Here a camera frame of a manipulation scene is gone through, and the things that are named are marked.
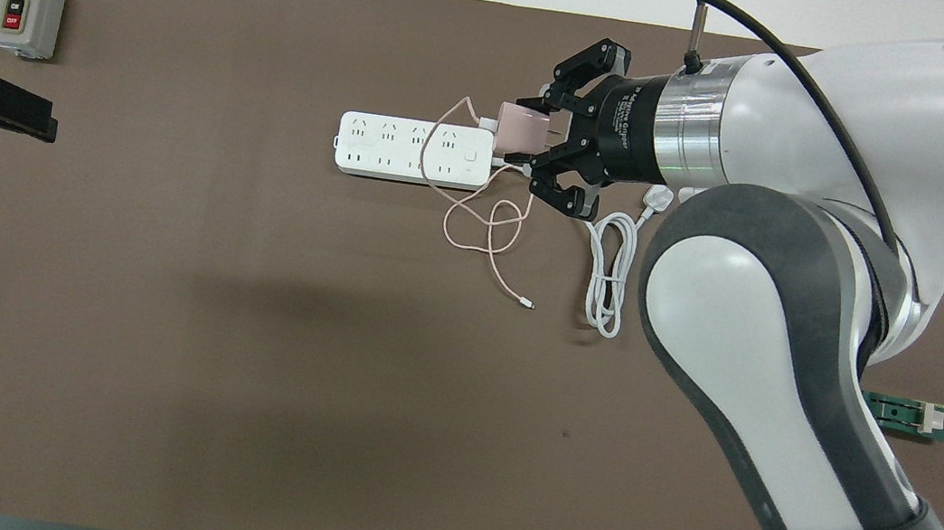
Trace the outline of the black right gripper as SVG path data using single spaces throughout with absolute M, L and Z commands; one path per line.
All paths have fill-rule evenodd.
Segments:
M 586 138 L 572 137 L 527 157 L 529 194 L 558 213 L 594 219 L 599 183 L 657 183 L 656 108 L 669 78 L 627 78 L 631 57 L 620 43 L 600 40 L 557 63 L 541 92 L 541 113 L 568 110 L 586 117 Z M 600 77 L 586 98 L 577 95 Z

